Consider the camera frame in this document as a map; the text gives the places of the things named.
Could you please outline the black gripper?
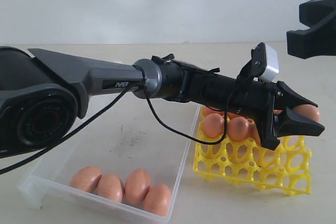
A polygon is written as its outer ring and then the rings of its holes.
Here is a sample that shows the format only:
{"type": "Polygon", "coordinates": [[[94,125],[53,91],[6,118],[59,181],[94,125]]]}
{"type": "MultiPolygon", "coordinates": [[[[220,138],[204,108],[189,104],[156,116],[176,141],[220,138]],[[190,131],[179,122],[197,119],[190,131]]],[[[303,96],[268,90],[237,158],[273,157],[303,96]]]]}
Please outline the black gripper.
{"type": "Polygon", "coordinates": [[[299,105],[318,105],[293,91],[283,81],[255,81],[253,77],[236,80],[236,113],[253,119],[263,148],[274,151],[280,144],[279,137],[304,135],[320,136],[325,127],[292,109],[299,105]],[[283,110],[277,115],[274,109],[283,110]]]}

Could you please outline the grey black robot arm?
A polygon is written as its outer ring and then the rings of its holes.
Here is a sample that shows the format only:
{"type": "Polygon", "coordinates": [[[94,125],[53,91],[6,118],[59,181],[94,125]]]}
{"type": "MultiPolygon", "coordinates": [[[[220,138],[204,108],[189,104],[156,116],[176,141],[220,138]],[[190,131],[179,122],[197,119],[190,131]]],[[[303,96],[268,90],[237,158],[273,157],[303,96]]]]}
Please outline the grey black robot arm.
{"type": "Polygon", "coordinates": [[[274,81],[278,72],[277,53],[263,42],[236,78],[175,60],[173,54],[124,65],[2,46],[1,157],[57,145],[74,121],[85,117],[92,96],[125,92],[248,116],[269,150],[283,136],[319,136],[324,126],[295,112],[310,101],[274,81]]]}

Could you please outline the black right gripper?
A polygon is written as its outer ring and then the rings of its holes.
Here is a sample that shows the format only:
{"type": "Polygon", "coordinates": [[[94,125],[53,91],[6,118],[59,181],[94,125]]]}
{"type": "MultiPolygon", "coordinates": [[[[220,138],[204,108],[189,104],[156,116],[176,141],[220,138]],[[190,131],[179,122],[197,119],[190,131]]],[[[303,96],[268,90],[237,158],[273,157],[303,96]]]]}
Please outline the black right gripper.
{"type": "Polygon", "coordinates": [[[287,53],[300,59],[335,56],[335,0],[309,0],[298,11],[300,23],[310,28],[286,33],[287,53]]]}

